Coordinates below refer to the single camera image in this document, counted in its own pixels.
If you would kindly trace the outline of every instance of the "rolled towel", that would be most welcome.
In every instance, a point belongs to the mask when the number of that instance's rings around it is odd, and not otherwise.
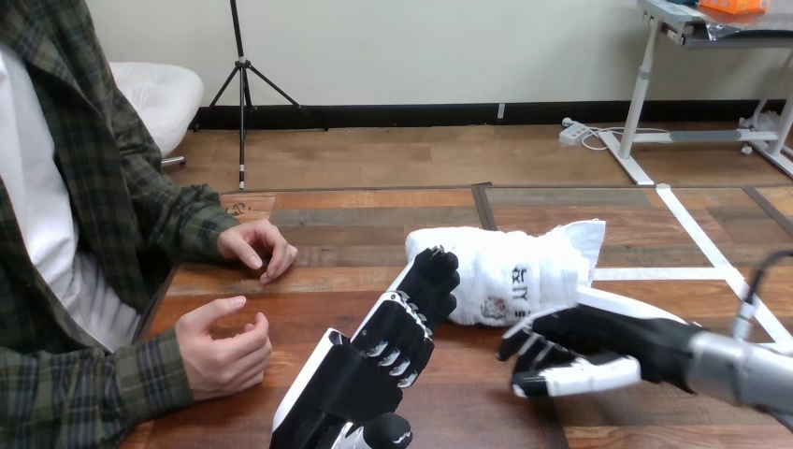
[[[525,232],[476,227],[413,231],[405,242],[409,260],[441,245],[459,260],[457,308],[449,319],[460,325],[512,326],[525,316],[575,301],[589,286],[598,263],[606,224],[574,222],[533,237]]]

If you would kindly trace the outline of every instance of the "fingernail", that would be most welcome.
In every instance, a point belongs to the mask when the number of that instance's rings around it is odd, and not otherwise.
[[[262,259],[258,255],[248,257],[248,266],[253,269],[258,269],[262,266]]]

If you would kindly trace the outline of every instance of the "wall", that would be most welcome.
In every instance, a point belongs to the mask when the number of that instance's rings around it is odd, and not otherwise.
[[[109,59],[189,67],[204,105],[233,68],[228,2],[88,4]],[[629,100],[647,38],[635,0],[239,0],[238,10],[246,55],[306,105]],[[756,98],[783,58],[665,40],[649,98]],[[254,103],[286,104],[251,83]],[[219,104],[237,102],[235,80]]]

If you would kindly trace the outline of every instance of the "green plaid shirt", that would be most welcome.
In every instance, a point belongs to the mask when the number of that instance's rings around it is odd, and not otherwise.
[[[179,187],[116,87],[82,0],[0,0],[0,42],[24,60],[79,226],[140,313],[181,261],[218,262],[237,225],[206,186]],[[106,354],[30,261],[0,180],[0,446],[116,447],[193,402],[173,331]]]

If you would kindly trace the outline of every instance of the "shirt cuff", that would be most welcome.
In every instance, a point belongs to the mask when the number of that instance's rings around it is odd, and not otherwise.
[[[187,258],[196,262],[226,262],[218,250],[218,238],[226,229],[237,225],[239,220],[221,207],[209,206],[200,209],[188,224],[192,229],[185,233],[186,236],[198,236],[193,242],[194,250]]]
[[[173,329],[123,348],[115,357],[122,401],[133,426],[195,402]]]

